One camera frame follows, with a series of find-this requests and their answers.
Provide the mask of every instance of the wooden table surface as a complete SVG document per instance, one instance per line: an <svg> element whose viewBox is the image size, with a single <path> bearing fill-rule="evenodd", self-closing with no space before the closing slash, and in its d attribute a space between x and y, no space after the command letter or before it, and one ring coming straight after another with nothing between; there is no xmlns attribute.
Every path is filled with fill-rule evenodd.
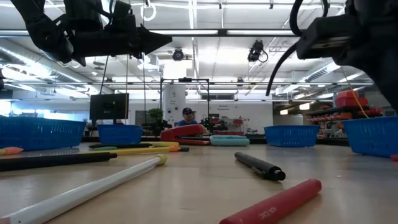
<svg viewBox="0 0 398 224"><path fill-rule="evenodd" d="M82 144L80 150L87 150ZM25 154L68 154L78 149ZM245 152L281 167L282 182L262 180L235 161ZM49 221L61 223L210 224L307 179L321 194L282 224L397 223L398 162L353 154L348 147L191 146L156 167ZM0 172L0 217L153 158Z"/></svg>

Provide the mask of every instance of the red marker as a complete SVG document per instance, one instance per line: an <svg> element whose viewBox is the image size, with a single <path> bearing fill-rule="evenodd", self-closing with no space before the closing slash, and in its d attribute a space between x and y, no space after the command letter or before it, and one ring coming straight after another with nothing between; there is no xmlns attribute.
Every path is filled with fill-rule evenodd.
<svg viewBox="0 0 398 224"><path fill-rule="evenodd" d="M317 196L321 189L322 184L319 180L307 180L223 219L220 224L277 223L301 205Z"/></svg>

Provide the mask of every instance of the white cylinder tank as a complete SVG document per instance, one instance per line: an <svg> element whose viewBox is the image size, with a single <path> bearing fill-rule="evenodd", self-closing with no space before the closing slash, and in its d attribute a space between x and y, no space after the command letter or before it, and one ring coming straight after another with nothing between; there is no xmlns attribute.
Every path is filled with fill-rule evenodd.
<svg viewBox="0 0 398 224"><path fill-rule="evenodd" d="M163 90L164 119L174 126L182 120L182 110L185 107L185 85L169 85Z"/></svg>

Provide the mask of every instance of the blue basket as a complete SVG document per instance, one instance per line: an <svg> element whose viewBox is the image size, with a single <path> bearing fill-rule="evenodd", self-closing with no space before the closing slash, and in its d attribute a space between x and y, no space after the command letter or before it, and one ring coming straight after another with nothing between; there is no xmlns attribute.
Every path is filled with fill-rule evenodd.
<svg viewBox="0 0 398 224"><path fill-rule="evenodd" d="M139 143L143 132L143 128L137 125L98 125L99 141L102 144Z"/></svg>
<svg viewBox="0 0 398 224"><path fill-rule="evenodd" d="M24 151L73 147L80 144L86 123L45 118L0 118L0 148Z"/></svg>
<svg viewBox="0 0 398 224"><path fill-rule="evenodd" d="M267 143L280 147L311 147L317 141L317 125L278 125L264 128Z"/></svg>
<svg viewBox="0 0 398 224"><path fill-rule="evenodd" d="M343 121L353 152L371 156L398 155L398 116Z"/></svg>

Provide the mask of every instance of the computer monitor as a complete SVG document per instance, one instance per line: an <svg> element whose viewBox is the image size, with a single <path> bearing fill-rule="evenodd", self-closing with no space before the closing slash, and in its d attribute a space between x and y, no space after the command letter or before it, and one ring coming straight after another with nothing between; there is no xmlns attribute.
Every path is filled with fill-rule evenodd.
<svg viewBox="0 0 398 224"><path fill-rule="evenodd" d="M129 118L129 94L107 94L92 95L90 99L90 119L113 119L116 124L117 119Z"/></svg>

